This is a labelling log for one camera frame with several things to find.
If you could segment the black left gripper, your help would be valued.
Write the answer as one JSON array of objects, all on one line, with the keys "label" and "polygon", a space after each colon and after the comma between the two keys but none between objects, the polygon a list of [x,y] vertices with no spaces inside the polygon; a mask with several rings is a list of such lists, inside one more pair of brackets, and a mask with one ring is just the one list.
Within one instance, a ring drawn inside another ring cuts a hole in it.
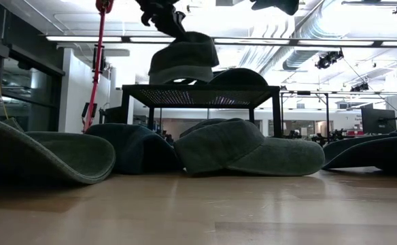
[{"label": "black left gripper", "polygon": [[185,37],[182,24],[185,14],[176,10],[179,0],[135,0],[142,11],[141,23],[149,27],[150,22],[160,26],[160,32],[171,37]]}]

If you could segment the green washed baseball cap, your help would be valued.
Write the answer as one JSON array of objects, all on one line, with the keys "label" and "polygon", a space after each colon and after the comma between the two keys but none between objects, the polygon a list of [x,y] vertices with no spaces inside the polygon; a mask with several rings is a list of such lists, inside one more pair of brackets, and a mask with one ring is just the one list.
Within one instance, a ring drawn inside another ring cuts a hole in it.
[{"label": "green washed baseball cap", "polygon": [[116,162],[102,137],[50,131],[21,131],[0,121],[0,178],[89,185],[104,181]]},{"label": "green washed baseball cap", "polygon": [[209,82],[212,68],[220,64],[210,36],[188,31],[156,52],[150,63],[149,83],[168,84],[176,80]]},{"label": "green washed baseball cap", "polygon": [[220,170],[264,176],[307,176],[325,163],[323,148],[306,140],[266,137],[240,118],[207,120],[174,142],[189,174]]}]

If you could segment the blue denim baseball cap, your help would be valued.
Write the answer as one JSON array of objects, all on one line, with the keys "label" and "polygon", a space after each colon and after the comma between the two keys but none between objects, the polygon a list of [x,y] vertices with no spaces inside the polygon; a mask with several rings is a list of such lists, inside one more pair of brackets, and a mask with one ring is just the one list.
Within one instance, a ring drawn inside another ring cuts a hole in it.
[{"label": "blue denim baseball cap", "polygon": [[267,86],[267,81],[257,72],[246,68],[234,68],[217,73],[209,85]]},{"label": "blue denim baseball cap", "polygon": [[157,133],[139,125],[107,123],[91,126],[87,135],[107,140],[116,152],[119,174],[157,174],[181,171],[174,148]]},{"label": "blue denim baseball cap", "polygon": [[397,130],[336,141],[324,146],[324,154],[322,169],[376,167],[397,174]]}]

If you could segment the black perforated metal rack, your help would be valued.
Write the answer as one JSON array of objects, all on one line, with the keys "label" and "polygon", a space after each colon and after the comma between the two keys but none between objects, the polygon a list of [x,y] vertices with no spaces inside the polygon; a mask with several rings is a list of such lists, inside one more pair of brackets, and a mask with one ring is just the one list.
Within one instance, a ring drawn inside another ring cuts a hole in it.
[{"label": "black perforated metal rack", "polygon": [[255,121],[254,110],[272,100],[274,136],[281,138],[280,88],[278,86],[246,85],[149,85],[122,86],[122,118],[128,120],[129,99],[133,97],[149,108],[147,128],[154,128],[156,108],[246,109],[249,120]]}]

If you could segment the red desk lamp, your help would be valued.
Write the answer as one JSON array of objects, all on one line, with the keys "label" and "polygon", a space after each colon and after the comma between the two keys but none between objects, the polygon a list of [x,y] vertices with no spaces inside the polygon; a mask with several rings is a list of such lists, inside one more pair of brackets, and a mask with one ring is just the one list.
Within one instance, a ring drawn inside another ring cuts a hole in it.
[{"label": "red desk lamp", "polygon": [[92,112],[94,109],[95,97],[97,93],[97,87],[99,84],[99,77],[101,74],[101,59],[102,59],[102,51],[103,51],[103,36],[105,30],[105,17],[108,13],[111,12],[111,9],[114,5],[114,0],[96,0],[96,8],[99,11],[100,15],[100,23],[99,23],[99,34],[98,41],[95,46],[95,55],[93,58],[94,66],[93,66],[93,81],[92,81],[92,91],[90,95],[90,101],[88,104],[88,110],[86,114],[86,118],[84,119],[84,128],[83,132],[91,126],[92,124]]}]

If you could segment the dark glass partition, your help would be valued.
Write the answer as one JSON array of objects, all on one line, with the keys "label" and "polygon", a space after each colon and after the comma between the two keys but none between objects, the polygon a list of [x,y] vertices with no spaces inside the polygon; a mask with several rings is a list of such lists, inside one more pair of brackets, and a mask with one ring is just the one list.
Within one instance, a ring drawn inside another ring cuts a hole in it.
[{"label": "dark glass partition", "polygon": [[0,18],[0,120],[25,131],[58,129],[63,54],[25,21]]}]

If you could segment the black ceiling spotlight cluster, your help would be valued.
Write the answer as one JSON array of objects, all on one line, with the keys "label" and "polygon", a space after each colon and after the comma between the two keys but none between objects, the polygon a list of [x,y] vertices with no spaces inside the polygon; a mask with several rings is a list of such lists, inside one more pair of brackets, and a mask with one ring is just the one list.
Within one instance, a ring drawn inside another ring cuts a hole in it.
[{"label": "black ceiling spotlight cluster", "polygon": [[370,86],[368,85],[367,82],[361,82],[359,84],[356,84],[351,87],[351,92],[363,92],[363,91],[368,91]]},{"label": "black ceiling spotlight cluster", "polygon": [[319,60],[315,64],[315,66],[318,69],[328,69],[331,65],[335,64],[338,60],[341,60],[343,58],[344,54],[342,49],[340,49],[339,51],[330,51],[326,54],[320,55]]}]

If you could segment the distant black robot rig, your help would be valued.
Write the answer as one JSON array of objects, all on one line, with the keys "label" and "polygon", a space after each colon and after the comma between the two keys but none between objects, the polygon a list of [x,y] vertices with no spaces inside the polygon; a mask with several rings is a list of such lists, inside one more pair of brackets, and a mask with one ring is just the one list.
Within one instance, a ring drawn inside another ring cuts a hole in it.
[{"label": "distant black robot rig", "polygon": [[324,146],[327,143],[331,142],[336,142],[338,140],[343,140],[344,139],[344,133],[345,131],[343,129],[337,130],[335,129],[334,131],[331,131],[328,136],[324,137],[320,133],[317,133],[311,138],[312,142],[318,143],[320,146]]}]

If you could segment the black computer monitor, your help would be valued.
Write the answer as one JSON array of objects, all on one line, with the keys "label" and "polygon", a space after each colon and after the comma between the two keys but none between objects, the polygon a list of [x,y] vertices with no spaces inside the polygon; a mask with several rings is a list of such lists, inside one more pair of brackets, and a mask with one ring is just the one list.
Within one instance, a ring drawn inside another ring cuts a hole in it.
[{"label": "black computer monitor", "polygon": [[361,113],[364,134],[388,134],[397,130],[393,110],[362,108]]}]

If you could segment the silver air duct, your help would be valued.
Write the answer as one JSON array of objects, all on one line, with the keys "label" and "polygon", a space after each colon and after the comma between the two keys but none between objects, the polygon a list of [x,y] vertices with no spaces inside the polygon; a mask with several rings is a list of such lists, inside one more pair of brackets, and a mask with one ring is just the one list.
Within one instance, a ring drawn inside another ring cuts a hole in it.
[{"label": "silver air duct", "polygon": [[294,50],[292,54],[283,62],[283,70],[294,71],[318,53],[317,50]]}]

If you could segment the black background frame stand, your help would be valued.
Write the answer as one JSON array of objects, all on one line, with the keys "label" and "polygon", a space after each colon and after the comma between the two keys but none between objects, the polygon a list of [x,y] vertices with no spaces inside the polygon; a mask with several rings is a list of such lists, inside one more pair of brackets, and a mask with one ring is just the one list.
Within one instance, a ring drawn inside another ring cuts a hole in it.
[{"label": "black background frame stand", "polygon": [[283,132],[283,120],[284,120],[284,101],[283,101],[283,96],[285,94],[289,94],[289,96],[292,95],[300,95],[300,96],[311,96],[315,95],[322,103],[326,105],[326,133],[327,133],[327,138],[330,137],[330,106],[329,106],[329,94],[330,92],[324,92],[324,91],[280,91],[279,92],[279,98],[280,98],[280,114],[281,114],[281,132]]}]

